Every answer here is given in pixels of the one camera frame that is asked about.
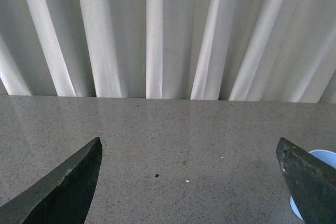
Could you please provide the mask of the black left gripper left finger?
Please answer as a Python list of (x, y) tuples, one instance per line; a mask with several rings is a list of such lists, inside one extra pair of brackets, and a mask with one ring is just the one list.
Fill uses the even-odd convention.
[(1, 223), (84, 223), (102, 161), (98, 137), (1, 206)]

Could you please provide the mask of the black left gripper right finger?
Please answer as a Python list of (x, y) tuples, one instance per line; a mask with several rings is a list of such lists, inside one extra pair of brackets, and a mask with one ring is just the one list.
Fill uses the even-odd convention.
[(305, 223), (335, 223), (335, 168), (282, 137), (276, 156)]

